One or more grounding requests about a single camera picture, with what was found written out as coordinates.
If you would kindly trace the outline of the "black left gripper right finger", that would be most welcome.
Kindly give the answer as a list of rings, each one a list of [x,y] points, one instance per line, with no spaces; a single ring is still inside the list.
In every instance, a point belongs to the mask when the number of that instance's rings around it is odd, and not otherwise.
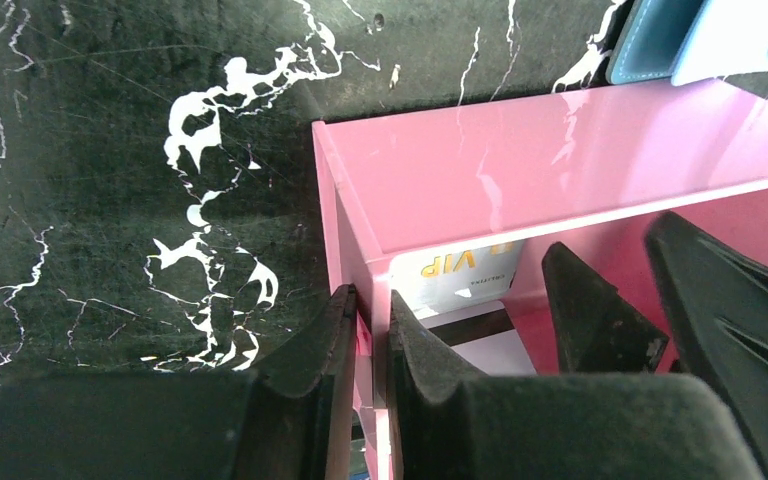
[[[396,479],[759,479],[717,395],[686,374],[490,376],[391,297]]]

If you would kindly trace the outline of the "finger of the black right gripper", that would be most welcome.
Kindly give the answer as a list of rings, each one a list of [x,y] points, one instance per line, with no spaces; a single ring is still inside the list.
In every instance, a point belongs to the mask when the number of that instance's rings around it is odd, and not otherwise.
[[[729,406],[768,478],[768,267],[674,212],[644,243],[683,366]]]
[[[541,261],[562,373],[653,373],[668,335],[561,242]]]

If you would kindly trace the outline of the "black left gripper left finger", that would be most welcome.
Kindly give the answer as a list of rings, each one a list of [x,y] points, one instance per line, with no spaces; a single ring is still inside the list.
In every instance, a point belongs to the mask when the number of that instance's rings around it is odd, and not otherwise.
[[[357,291],[243,371],[0,387],[0,479],[345,479]]]

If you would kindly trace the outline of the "pink plastic tray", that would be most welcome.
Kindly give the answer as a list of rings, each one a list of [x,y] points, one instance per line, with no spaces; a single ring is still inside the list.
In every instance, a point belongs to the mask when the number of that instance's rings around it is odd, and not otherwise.
[[[768,266],[768,100],[719,80],[608,86],[312,126],[331,286],[359,296],[354,406],[370,475],[384,407],[392,260],[522,240],[501,301],[539,374],[558,361],[541,260],[566,244],[666,324],[642,237],[672,210]]]

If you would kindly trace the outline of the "blue leather card holder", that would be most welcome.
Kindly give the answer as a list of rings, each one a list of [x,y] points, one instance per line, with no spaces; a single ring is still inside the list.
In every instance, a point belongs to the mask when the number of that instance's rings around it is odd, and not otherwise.
[[[768,1],[636,1],[607,80],[682,86],[758,72],[768,72]]]

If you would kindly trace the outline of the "stack of grey cards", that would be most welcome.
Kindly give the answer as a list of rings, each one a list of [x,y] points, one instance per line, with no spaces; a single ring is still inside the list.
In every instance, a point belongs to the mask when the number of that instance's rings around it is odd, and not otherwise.
[[[501,301],[420,320],[466,361],[492,376],[535,375],[536,369]]]

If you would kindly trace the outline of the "loose VIP card in tray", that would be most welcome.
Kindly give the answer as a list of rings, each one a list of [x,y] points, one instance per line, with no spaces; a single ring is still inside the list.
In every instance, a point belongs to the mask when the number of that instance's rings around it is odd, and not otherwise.
[[[511,288],[523,245],[399,255],[389,270],[391,288],[419,319],[497,300]]]

